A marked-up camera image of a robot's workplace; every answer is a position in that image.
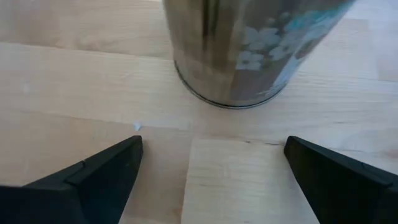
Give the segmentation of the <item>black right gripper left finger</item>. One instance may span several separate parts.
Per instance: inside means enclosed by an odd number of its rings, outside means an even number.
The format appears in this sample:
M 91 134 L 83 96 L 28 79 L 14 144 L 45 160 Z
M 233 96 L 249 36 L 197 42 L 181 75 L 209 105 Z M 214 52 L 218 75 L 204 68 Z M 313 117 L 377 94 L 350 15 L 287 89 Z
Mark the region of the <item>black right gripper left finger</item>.
M 0 224 L 118 224 L 142 156 L 132 136 L 27 185 L 0 185 Z

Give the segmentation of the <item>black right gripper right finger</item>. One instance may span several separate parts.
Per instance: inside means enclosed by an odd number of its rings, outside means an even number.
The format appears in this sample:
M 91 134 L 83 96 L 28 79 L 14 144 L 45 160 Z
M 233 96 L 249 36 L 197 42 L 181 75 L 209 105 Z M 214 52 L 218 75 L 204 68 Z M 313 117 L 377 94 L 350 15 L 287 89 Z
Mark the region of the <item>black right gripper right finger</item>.
M 284 155 L 320 224 L 398 224 L 398 175 L 297 136 Z

